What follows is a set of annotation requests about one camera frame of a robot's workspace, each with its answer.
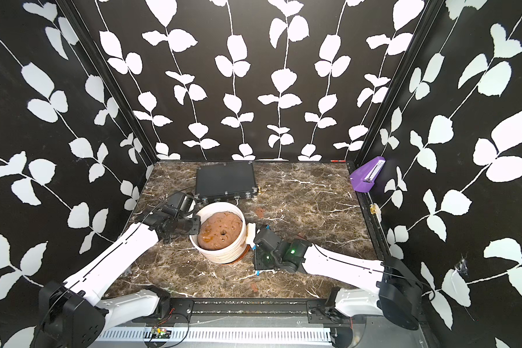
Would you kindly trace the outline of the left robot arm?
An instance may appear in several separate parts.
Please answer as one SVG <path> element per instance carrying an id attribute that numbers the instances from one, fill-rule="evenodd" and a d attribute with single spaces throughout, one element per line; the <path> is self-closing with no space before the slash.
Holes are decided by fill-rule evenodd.
<path id="1" fill-rule="evenodd" d="M 122 323 L 171 315 L 171 295 L 156 286 L 104 300 L 110 286 L 147 250 L 174 234 L 197 235 L 200 218 L 195 199 L 176 191 L 135 223 L 97 258 L 63 282 L 49 282 L 39 292 L 40 323 L 32 347 L 89 347 Z"/>

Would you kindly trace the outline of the white ceramic pot with mud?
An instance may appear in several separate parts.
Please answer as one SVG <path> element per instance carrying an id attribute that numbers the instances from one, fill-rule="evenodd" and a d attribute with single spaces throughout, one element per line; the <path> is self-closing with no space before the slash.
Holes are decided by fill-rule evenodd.
<path id="1" fill-rule="evenodd" d="M 247 223 L 242 211 L 234 204 L 216 202 L 196 215 L 201 217 L 201 226 L 197 236 L 189 237 L 193 246 L 215 264 L 235 261 L 247 245 Z"/>

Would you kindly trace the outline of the white perforated strip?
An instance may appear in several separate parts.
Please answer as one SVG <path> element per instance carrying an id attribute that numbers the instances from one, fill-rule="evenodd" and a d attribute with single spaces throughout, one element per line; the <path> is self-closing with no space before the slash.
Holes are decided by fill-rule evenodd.
<path id="1" fill-rule="evenodd" d="M 332 341 L 329 328 L 224 328 L 194 327 L 172 330 L 169 339 L 146 340 L 149 327 L 114 327 L 102 333 L 97 343 L 153 343 L 153 342 L 207 342 L 245 344 L 305 344 L 329 345 Z"/>

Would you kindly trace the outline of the black front mounting rail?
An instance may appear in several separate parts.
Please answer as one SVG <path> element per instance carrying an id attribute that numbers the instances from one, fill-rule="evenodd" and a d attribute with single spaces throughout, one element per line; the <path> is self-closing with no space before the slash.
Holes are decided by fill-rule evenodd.
<path id="1" fill-rule="evenodd" d="M 151 314 L 146 314 L 145 304 L 133 294 L 122 298 L 101 301 L 97 310 L 105 315 L 105 329 L 126 322 L 183 323 L 193 316 L 302 316 L 309 323 L 341 326 L 348 318 L 359 322 L 368 316 L 385 316 L 380 308 L 355 303 L 354 307 L 340 307 L 337 296 L 325 299 L 184 299 L 162 298 Z"/>

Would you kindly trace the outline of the black flat case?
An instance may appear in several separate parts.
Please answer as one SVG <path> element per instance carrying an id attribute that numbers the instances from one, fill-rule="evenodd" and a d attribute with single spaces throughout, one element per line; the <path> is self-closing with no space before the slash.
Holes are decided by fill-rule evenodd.
<path id="1" fill-rule="evenodd" d="M 247 200 L 258 193 L 251 162 L 225 162 L 197 169 L 195 197 L 203 204 Z"/>

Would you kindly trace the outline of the white and blue scrub brush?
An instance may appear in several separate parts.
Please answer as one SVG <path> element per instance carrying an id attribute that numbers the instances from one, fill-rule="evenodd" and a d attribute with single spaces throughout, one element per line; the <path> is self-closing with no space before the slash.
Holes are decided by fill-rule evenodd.
<path id="1" fill-rule="evenodd" d="M 255 223 L 248 223 L 246 229 L 246 243 L 252 248 L 255 249 L 255 236 L 257 234 L 257 226 Z"/>

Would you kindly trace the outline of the brown mud chunk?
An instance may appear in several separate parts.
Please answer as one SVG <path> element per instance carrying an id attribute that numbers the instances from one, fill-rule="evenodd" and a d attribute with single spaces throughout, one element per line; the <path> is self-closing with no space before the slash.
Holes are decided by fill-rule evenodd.
<path id="1" fill-rule="evenodd" d="M 265 209 L 258 207 L 258 208 L 255 209 L 255 214 L 259 218 L 264 218 L 265 217 Z"/>

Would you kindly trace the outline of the orange pot saucer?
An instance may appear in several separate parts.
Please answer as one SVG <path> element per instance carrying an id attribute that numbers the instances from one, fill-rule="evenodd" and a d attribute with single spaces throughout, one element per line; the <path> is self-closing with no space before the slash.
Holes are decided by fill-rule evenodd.
<path id="1" fill-rule="evenodd" d="M 244 251 L 242 252 L 242 254 L 240 254 L 238 256 L 238 258 L 235 259 L 235 261 L 233 261 L 233 263 L 236 263 L 236 262 L 239 262 L 240 260 L 242 260 L 246 255 L 247 253 L 251 250 L 251 247 L 247 244 Z"/>

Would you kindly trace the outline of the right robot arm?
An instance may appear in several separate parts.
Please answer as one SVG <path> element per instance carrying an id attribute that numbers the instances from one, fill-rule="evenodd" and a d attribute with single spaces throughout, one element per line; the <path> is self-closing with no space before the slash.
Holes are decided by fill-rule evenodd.
<path id="1" fill-rule="evenodd" d="M 307 239 L 287 242 L 268 225 L 247 225 L 246 243 L 256 271 L 285 271 L 332 278 L 353 289 L 339 289 L 329 307 L 346 317 L 383 316 L 403 329 L 419 329 L 423 282 L 400 260 L 364 260 L 332 252 Z"/>

